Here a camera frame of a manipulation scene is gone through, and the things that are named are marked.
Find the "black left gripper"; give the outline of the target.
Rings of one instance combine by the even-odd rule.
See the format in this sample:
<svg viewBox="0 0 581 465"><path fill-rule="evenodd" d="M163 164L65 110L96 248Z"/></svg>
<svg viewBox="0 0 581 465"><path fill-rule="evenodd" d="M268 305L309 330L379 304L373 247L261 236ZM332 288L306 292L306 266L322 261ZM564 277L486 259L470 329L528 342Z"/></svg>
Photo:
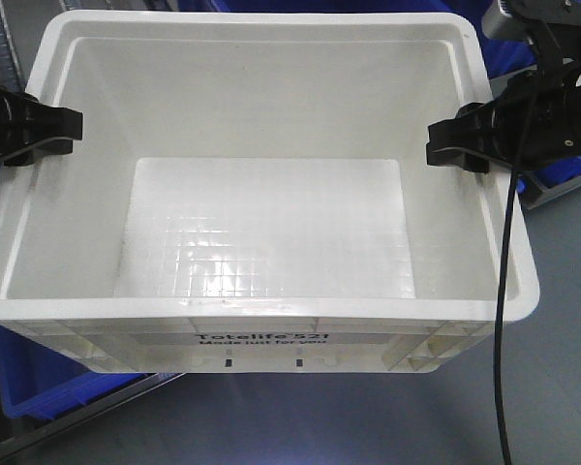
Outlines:
<svg viewBox="0 0 581 465"><path fill-rule="evenodd" d="M12 92L0 85L0 149L6 141L7 123L12 119L6 97L26 99L26 137L28 140L51 140L19 155L1 157L5 167L26 167L47 156L73 152L73 140L82 140L83 114L70 108L51 107L26 92Z"/></svg>

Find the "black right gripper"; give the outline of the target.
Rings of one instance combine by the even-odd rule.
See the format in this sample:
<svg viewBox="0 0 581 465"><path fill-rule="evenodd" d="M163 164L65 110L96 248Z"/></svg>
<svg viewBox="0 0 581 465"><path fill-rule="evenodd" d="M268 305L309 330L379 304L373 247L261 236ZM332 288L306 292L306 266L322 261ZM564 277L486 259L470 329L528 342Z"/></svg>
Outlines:
<svg viewBox="0 0 581 465"><path fill-rule="evenodd" d="M494 101L431 124L427 164L485 174L492 164L541 170L581 156L581 66L566 65L554 82L537 77L521 73ZM483 159L469 154L476 152Z"/></svg>

